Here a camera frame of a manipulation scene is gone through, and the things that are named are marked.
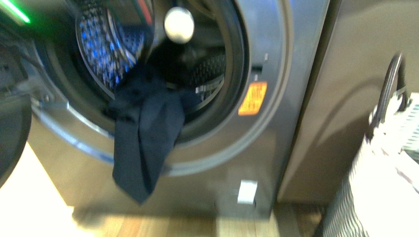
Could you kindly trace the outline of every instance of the side panel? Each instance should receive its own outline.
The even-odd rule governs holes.
[[[416,0],[341,3],[318,77],[311,81],[280,201],[326,203],[333,198],[397,51],[406,57],[408,90],[419,91],[418,25]]]

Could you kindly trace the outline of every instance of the orange warning label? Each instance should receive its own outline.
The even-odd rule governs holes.
[[[253,82],[250,84],[245,100],[239,108],[239,115],[257,115],[257,113],[259,113],[260,107],[262,106],[263,100],[265,99],[267,88],[268,83],[264,81]]]

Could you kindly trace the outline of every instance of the sticker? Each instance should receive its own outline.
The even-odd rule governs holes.
[[[242,180],[239,189],[239,196],[237,197],[237,203],[253,205],[256,189],[257,181]]]
[[[249,86],[245,100],[239,108],[239,115],[257,115],[257,113],[259,113],[260,107],[262,106],[263,100],[265,99],[267,88],[268,83],[265,81],[252,82]]]

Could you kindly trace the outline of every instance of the wooden floor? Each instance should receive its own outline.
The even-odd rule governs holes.
[[[305,230],[309,234],[301,236],[313,232],[313,218],[307,212],[297,218],[289,216],[292,211],[278,215],[274,211],[270,220],[247,221],[73,213],[29,144],[0,189],[0,237],[279,237],[280,233],[297,237],[297,221],[292,219],[309,227]],[[288,230],[281,232],[281,224]]]

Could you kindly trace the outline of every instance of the green light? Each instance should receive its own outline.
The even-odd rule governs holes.
[[[16,16],[18,16],[22,21],[26,23],[30,23],[31,20],[21,11],[19,10],[15,5],[13,5],[9,0],[0,0],[0,3],[6,6],[10,12],[14,13]]]

